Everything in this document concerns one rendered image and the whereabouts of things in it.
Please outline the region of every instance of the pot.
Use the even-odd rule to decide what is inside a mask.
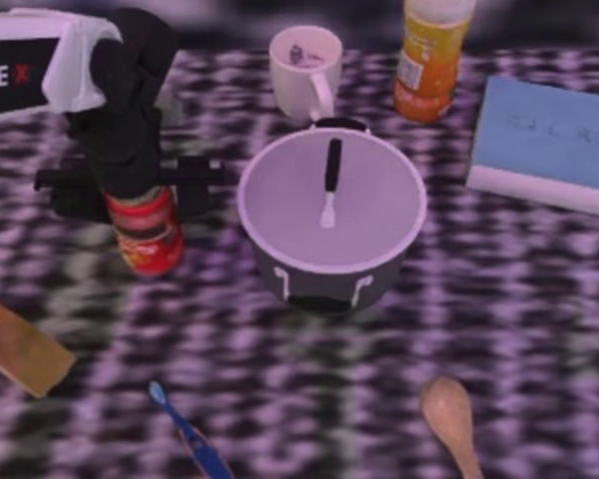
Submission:
[[[347,118],[269,144],[238,186],[240,219],[267,288],[318,314],[367,308],[393,286],[426,205],[412,162]]]

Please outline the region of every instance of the bottle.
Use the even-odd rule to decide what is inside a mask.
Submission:
[[[184,236],[170,188],[154,188],[133,200],[105,198],[122,258],[131,269],[153,276],[180,262]]]
[[[403,0],[405,33],[392,90],[402,117],[427,124],[450,107],[475,6],[476,0]]]

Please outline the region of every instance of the sponge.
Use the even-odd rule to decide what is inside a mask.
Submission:
[[[76,356],[0,304],[0,372],[36,398],[68,374]]]

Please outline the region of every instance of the wooden spoon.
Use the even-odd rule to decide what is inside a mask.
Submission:
[[[421,392],[428,427],[448,448],[463,479],[483,479],[472,442],[472,411],[465,388],[450,377],[437,377]]]

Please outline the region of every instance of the tablecloth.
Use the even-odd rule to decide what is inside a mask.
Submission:
[[[0,479],[200,477],[152,379],[239,479],[456,478],[419,413],[438,374],[471,395],[486,477],[599,478],[599,218],[463,186],[487,75],[599,93],[599,50],[466,54],[452,110],[426,127],[394,114],[395,65],[346,52],[336,108],[412,159],[429,211],[398,283],[347,320],[266,291],[231,187],[186,227],[179,268],[133,276],[110,228],[33,191],[78,153],[62,118],[0,123],[0,302],[79,357],[43,400],[0,376]],[[181,52],[168,86],[186,118],[167,155],[206,149],[238,173],[307,126],[276,109],[265,52]]]

